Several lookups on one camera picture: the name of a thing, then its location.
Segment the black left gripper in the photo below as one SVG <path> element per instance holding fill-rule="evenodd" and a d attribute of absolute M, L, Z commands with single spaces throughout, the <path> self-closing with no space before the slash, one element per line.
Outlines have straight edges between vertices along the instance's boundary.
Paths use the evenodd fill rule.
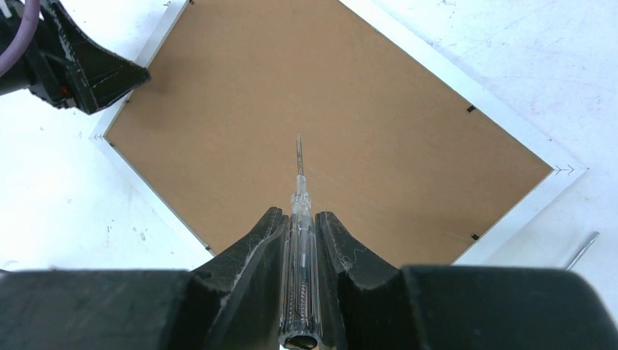
<path fill-rule="evenodd" d="M 151 79 L 148 69 L 93 41 L 60 1 L 41 6 L 33 39 L 1 75 L 3 96 L 28 90 L 57 109 L 94 114 Z"/>

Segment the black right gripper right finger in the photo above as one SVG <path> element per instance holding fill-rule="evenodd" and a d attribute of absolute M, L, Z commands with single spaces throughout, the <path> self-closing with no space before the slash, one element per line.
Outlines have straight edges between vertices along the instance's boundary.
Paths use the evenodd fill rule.
<path fill-rule="evenodd" d="M 316 215 L 323 349 L 615 349 L 594 289 L 561 269 L 406 265 Z"/>

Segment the clear handle screwdriver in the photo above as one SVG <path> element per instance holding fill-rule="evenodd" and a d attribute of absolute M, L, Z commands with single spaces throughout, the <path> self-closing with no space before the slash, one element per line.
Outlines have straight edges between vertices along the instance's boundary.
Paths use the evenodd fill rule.
<path fill-rule="evenodd" d="M 303 167 L 302 138 L 297 135 L 296 191 L 284 236 L 278 339 L 285 349 L 315 349 L 321 338 L 316 227 Z"/>

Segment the white picture frame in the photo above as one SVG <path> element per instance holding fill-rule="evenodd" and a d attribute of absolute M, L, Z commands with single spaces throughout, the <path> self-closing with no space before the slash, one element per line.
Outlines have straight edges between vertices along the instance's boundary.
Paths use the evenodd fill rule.
<path fill-rule="evenodd" d="M 295 191 L 393 265 L 495 264 L 586 170 L 371 1 L 172 1 L 92 139 L 220 253 Z"/>

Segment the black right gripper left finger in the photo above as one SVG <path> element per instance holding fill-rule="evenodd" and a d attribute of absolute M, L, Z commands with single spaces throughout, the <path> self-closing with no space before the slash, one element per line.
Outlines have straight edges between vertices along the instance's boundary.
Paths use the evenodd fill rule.
<path fill-rule="evenodd" d="M 277 349 L 281 231 L 268 209 L 192 271 L 1 275 L 3 349 Z"/>

